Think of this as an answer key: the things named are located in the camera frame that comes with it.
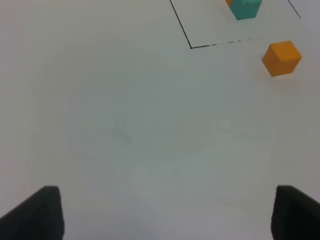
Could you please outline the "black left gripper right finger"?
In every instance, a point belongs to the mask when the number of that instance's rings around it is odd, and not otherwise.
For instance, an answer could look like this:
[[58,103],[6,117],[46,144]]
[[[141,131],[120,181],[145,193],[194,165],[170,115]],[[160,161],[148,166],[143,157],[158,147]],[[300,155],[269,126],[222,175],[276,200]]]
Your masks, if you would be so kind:
[[274,240],[318,240],[320,203],[294,186],[277,186],[270,230]]

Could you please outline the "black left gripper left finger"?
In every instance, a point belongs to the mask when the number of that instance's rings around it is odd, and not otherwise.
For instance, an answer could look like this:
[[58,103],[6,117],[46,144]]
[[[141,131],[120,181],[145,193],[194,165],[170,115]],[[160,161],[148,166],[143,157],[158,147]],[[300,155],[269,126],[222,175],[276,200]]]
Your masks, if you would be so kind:
[[2,240],[62,240],[65,221],[60,189],[44,186],[0,218]]

